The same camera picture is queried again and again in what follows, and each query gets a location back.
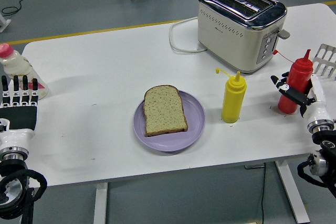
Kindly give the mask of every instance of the toaster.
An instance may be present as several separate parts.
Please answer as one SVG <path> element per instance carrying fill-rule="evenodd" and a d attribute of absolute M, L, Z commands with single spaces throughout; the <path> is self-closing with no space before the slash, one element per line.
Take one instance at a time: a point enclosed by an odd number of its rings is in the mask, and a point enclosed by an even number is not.
<path fill-rule="evenodd" d="M 252 73 L 273 56 L 286 7 L 276 0 L 198 0 L 198 40 L 242 73 Z"/>

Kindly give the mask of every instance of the gray floor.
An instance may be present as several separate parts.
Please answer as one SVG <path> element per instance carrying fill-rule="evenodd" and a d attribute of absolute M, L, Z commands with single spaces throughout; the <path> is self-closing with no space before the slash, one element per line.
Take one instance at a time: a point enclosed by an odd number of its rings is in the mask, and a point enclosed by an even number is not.
<path fill-rule="evenodd" d="M 0 8 L 18 6 L 18 1 L 1 0 Z M 279 1 L 295 6 L 335 0 Z M 24 0 L 17 14 L 5 17 L 12 22 L 0 42 L 22 52 L 36 38 L 186 19 L 197 16 L 197 8 L 197 0 Z M 330 8 L 336 12 L 336 6 Z M 130 44 L 135 39 L 129 38 Z M 335 223 L 336 199 L 296 174 L 304 160 L 289 165 L 311 223 Z M 262 178 L 263 169 L 238 166 L 109 183 L 107 223 L 261 223 Z M 89 224 L 94 203 L 91 185 L 49 187 L 35 203 L 34 223 Z M 296 223 L 274 163 L 267 163 L 264 210 L 265 223 Z"/>

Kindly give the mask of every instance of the yellow mustard bottle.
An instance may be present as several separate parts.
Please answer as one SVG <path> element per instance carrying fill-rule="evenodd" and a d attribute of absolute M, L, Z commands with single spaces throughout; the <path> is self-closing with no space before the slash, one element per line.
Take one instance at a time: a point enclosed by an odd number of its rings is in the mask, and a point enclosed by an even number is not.
<path fill-rule="evenodd" d="M 225 93 L 222 109 L 222 119 L 226 123 L 237 122 L 240 114 L 240 110 L 243 104 L 245 91 L 247 88 L 244 77 L 240 76 L 240 72 L 237 75 L 230 76 L 227 72 L 216 69 L 216 73 L 219 71 L 227 74 L 229 79 L 225 84 Z"/>

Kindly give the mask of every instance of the yellow floor line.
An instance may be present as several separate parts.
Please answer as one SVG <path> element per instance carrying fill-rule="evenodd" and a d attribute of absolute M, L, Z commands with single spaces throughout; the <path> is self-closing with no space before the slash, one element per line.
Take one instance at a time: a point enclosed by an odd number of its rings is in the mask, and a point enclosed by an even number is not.
<path fill-rule="evenodd" d="M 179 21 L 179 20 L 149 23 L 149 24 L 136 25 L 136 26 L 117 27 L 117 28 L 95 30 L 95 31 L 84 31 L 84 32 L 81 32 L 81 33 L 62 34 L 62 35 L 40 37 L 40 38 L 33 38 L 33 39 L 23 39 L 23 40 L 16 40 L 16 41 L 9 41 L 9 42 L 2 42 L 2 43 L 6 43 L 6 44 L 10 44 L 10 45 L 26 44 L 26 43 L 30 43 L 30 42 L 34 42 L 34 41 L 40 41 L 40 40 L 46 40 L 46 39 L 57 39 L 57 38 L 65 38 L 65 37 L 72 37 L 72 36 L 85 35 L 85 34 L 96 34 L 96 33 L 102 33 L 102 32 L 105 32 L 105 31 L 116 31 L 116 30 L 124 30 L 124 29 L 137 28 L 137 27 L 155 26 L 155 25 L 161 25 L 161 24 L 174 23 L 174 22 L 177 22 L 177 21 Z"/>
<path fill-rule="evenodd" d="M 322 2 L 325 5 L 336 5 L 336 1 Z"/>

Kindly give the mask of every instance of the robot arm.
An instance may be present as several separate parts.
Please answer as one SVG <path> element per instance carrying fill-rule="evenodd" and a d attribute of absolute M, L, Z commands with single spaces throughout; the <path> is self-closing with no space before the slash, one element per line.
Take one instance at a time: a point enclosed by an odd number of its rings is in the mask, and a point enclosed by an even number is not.
<path fill-rule="evenodd" d="M 286 74 L 282 80 L 271 76 L 281 94 L 300 106 L 300 113 L 307 120 L 307 129 L 312 134 L 312 140 L 320 145 L 319 151 L 310 153 L 307 161 L 298 165 L 298 175 L 307 182 L 320 187 L 326 187 L 336 198 L 336 131 L 334 121 L 326 110 L 327 102 L 321 83 L 316 74 L 312 74 L 306 94 L 286 84 Z M 313 175 L 319 176 L 322 182 L 304 173 L 309 166 Z"/>
<path fill-rule="evenodd" d="M 19 80 L 13 79 L 13 98 L 9 95 L 7 79 L 2 76 L 3 100 L 0 106 L 0 218 L 14 219 L 22 215 L 21 223 L 33 223 L 34 202 L 47 188 L 44 176 L 27 169 L 29 142 L 35 136 L 37 121 L 38 83 L 33 80 L 29 95 L 28 79 L 23 76 L 23 90 Z M 35 193 L 29 188 L 29 178 L 40 183 Z"/>

